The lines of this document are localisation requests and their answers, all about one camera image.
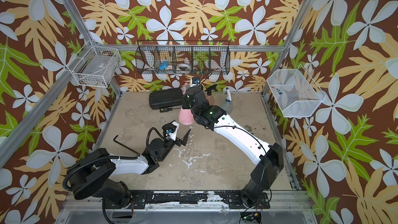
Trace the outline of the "black spray nozzle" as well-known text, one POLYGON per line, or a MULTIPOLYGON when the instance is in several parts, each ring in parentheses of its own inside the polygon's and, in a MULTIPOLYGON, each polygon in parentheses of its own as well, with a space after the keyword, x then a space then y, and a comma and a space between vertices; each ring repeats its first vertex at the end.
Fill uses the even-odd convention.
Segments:
POLYGON ((216 91, 216 92, 218 91, 217 90, 217 84, 211 85, 210 87, 208 87, 205 90, 205 92, 207 93, 208 96, 211 96, 213 91, 216 91))

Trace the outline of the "pink spray bottle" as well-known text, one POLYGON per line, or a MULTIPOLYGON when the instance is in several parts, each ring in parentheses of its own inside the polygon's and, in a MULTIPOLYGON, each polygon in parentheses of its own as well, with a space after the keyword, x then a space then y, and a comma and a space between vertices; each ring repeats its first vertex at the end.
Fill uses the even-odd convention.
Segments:
POLYGON ((181 108, 179 112, 178 118, 180 124, 183 125, 192 125, 194 123, 194 116, 191 113, 190 109, 181 108))

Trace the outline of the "blue white spray nozzle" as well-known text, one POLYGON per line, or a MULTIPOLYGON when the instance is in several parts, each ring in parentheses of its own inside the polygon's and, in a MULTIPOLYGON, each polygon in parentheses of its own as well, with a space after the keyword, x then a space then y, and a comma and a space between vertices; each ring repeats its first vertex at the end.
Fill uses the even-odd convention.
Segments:
POLYGON ((229 87, 226 87, 226 101, 231 102, 231 100, 232 100, 231 91, 229 87))

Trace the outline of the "clear blue spray bottle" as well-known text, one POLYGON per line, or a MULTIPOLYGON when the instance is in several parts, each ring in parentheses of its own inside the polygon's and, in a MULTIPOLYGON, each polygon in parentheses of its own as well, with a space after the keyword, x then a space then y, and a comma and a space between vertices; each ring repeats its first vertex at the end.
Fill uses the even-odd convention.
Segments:
POLYGON ((223 103, 221 104, 221 108, 227 113, 231 114, 233 111, 233 102, 229 100, 224 100, 223 103))

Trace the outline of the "pink grey spray nozzle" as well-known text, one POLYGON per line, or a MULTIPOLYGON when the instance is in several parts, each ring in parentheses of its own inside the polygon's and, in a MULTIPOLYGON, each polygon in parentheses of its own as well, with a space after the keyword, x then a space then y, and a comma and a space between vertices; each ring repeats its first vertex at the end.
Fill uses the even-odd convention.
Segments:
POLYGON ((185 95, 186 91, 190 88, 190 84, 185 84, 184 87, 182 88, 182 94, 185 95))

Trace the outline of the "orange translucent spray bottle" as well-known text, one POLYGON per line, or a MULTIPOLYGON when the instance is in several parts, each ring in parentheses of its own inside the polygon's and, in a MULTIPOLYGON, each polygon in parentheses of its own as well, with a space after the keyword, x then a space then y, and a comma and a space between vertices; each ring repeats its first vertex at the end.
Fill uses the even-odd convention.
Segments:
POLYGON ((215 105, 215 98, 213 95, 206 94, 206 99, 209 102, 209 105, 215 105))

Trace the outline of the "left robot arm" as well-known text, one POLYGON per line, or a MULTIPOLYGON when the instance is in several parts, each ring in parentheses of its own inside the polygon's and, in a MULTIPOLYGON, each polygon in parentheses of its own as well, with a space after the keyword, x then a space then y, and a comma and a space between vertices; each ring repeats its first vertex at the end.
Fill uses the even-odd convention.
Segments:
POLYGON ((119 174, 150 174, 159 168, 174 146, 185 146, 189 132, 183 139, 177 137, 179 123, 165 124, 159 132, 152 127, 147 138, 155 132, 158 138, 146 140, 146 148, 135 156, 111 155, 105 148, 99 148, 86 158, 68 168, 62 186, 71 191, 76 200, 88 197, 100 198, 104 206, 125 208, 132 203, 133 197, 128 186, 122 181, 110 179, 119 174))

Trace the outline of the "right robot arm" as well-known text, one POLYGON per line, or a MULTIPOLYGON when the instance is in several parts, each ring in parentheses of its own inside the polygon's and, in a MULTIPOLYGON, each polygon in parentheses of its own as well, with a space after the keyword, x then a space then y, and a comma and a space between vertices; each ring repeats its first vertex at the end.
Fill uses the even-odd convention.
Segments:
POLYGON ((241 191, 243 205, 247 208, 255 206, 284 168, 282 147, 256 138, 224 109, 210 105, 200 83, 192 83, 185 90, 182 106, 190 110, 197 124, 227 138, 256 165, 250 174, 251 179, 241 191))

